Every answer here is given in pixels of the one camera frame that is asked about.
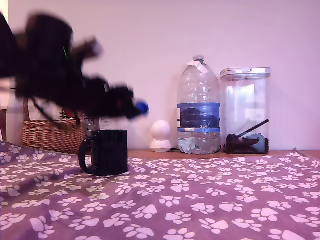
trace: green light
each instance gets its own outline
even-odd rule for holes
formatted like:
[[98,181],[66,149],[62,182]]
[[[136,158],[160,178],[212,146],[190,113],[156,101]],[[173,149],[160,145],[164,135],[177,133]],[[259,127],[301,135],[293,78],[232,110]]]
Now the green light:
[[64,46],[63,46],[63,51],[64,51],[65,58],[67,59],[67,53]]

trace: blue label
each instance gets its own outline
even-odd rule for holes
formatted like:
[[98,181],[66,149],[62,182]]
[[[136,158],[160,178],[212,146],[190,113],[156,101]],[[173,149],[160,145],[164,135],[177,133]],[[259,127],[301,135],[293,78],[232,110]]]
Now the blue label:
[[178,132],[220,132],[220,103],[178,104]]

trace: purple blanket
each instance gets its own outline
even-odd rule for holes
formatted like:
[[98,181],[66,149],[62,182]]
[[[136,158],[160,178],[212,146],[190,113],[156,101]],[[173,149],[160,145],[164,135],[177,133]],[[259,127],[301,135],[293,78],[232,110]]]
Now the purple blanket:
[[320,160],[296,151],[130,158],[97,177],[76,155],[0,148],[3,240],[320,240]]

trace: mug handle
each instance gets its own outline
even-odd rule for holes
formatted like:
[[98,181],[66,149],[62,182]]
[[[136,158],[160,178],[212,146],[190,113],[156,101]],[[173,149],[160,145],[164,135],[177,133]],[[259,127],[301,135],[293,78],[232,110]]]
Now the mug handle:
[[90,168],[87,167],[86,165],[86,151],[87,151],[87,145],[91,141],[96,141],[98,138],[96,136],[87,136],[81,143],[80,149],[79,149],[79,164],[80,168],[86,173],[86,174],[95,174],[97,171],[96,166],[92,166]]

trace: wicker basket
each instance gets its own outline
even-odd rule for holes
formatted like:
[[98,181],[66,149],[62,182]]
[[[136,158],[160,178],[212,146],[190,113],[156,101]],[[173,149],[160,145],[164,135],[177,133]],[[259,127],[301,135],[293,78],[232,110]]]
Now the wicker basket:
[[30,120],[28,100],[23,101],[23,145],[26,147],[54,151],[64,154],[78,154],[80,144],[86,137],[84,118],[80,117],[81,127],[74,119],[56,120],[66,129],[58,128],[47,120]]

